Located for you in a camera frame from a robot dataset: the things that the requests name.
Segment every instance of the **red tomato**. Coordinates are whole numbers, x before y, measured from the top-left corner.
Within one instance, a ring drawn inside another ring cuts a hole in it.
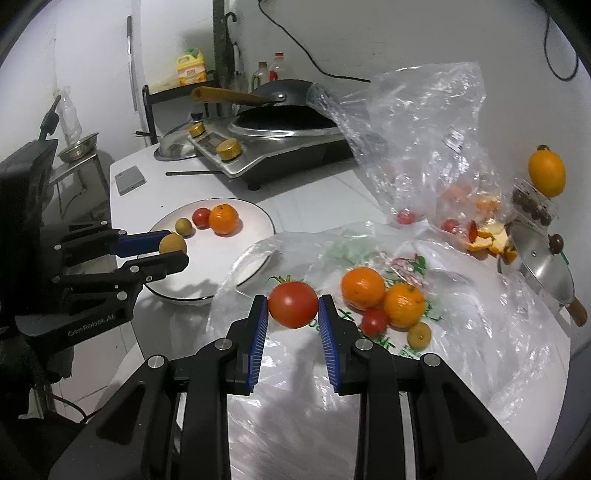
[[[457,233],[457,229],[460,226],[460,222],[454,220],[453,218],[448,218],[445,222],[441,224],[439,227],[441,230],[445,230],[446,232],[453,233],[454,235]]]
[[[470,223],[468,223],[468,241],[470,243],[474,243],[477,236],[478,227],[476,226],[476,222],[474,220],[470,220]]]
[[[410,225],[417,221],[417,215],[414,212],[411,212],[407,208],[404,210],[400,210],[398,215],[396,216],[396,221],[400,225]]]
[[[193,212],[193,223],[197,228],[208,228],[209,227],[209,214],[211,211],[209,208],[198,208]]]
[[[368,337],[375,337],[386,331],[388,316],[383,309],[369,309],[361,318],[361,331]]]
[[[308,325],[318,313],[318,296],[302,281],[289,281],[273,288],[269,295],[269,313],[288,328]]]

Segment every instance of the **plastic bag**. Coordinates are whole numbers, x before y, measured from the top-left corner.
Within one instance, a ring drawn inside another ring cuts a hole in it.
[[[505,221],[510,202],[478,144],[485,90],[477,63],[433,64],[375,76],[338,98],[316,84],[308,104],[345,135],[388,223]]]
[[[240,271],[260,258],[268,258],[263,269],[237,285]],[[406,334],[392,329],[374,341],[411,358],[437,353],[506,424],[521,406],[521,391],[557,355],[545,328],[554,317],[519,275],[494,273],[425,222],[407,229],[368,222],[280,233],[253,245],[219,287],[202,345],[247,316],[254,296],[268,295],[276,285],[271,277],[290,275],[319,295],[331,294],[339,314],[359,324],[360,314],[340,294],[344,272],[367,265],[392,284],[400,281],[396,269],[403,261],[426,294],[421,321],[430,325],[433,340],[424,352],[412,350]],[[229,399],[228,410],[233,478],[303,478],[302,464],[315,476],[321,472],[318,478],[352,477],[358,400],[333,392],[315,320],[297,330],[269,320],[259,384],[250,397]]]

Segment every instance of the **white countertop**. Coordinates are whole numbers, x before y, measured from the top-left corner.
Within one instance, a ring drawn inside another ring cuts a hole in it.
[[[256,203],[270,215],[277,232],[320,232],[365,220],[385,223],[377,202],[355,175],[353,161],[296,174],[250,192],[242,181],[222,175],[165,176],[167,171],[210,168],[198,159],[156,161],[155,149],[156,146],[148,147],[112,165],[114,228],[128,233],[147,232],[169,212],[214,197],[236,197]],[[146,183],[120,196],[114,177],[133,165],[139,167]],[[144,358],[157,353],[169,359],[194,354],[191,332],[197,322],[207,318],[208,311],[208,307],[163,303],[143,289],[136,302],[132,325]],[[554,433],[566,387],[570,338],[565,330],[569,331],[570,323],[565,317],[561,324],[562,328],[557,322],[553,332],[560,364],[548,366],[542,378],[524,394],[527,408],[521,408],[505,426],[535,468],[539,467]]]

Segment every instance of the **stove knob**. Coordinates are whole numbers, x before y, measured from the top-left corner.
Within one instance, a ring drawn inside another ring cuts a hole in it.
[[[235,138],[227,138],[217,146],[216,151],[223,161],[230,161],[242,153],[242,147]]]
[[[192,137],[198,137],[203,133],[205,133],[205,126],[203,125],[203,122],[197,122],[195,125],[189,128],[189,134]]]

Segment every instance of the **wooden handle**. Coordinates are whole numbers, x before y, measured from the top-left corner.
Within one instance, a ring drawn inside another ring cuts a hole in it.
[[[587,309],[583,307],[583,304],[579,302],[579,299],[575,297],[573,302],[566,307],[566,311],[570,313],[570,317],[574,320],[574,324],[577,327],[582,327],[587,323]]]
[[[191,92],[191,98],[195,102],[232,102],[237,105],[263,105],[272,102],[268,98],[251,93],[235,92],[225,88],[197,87]]]

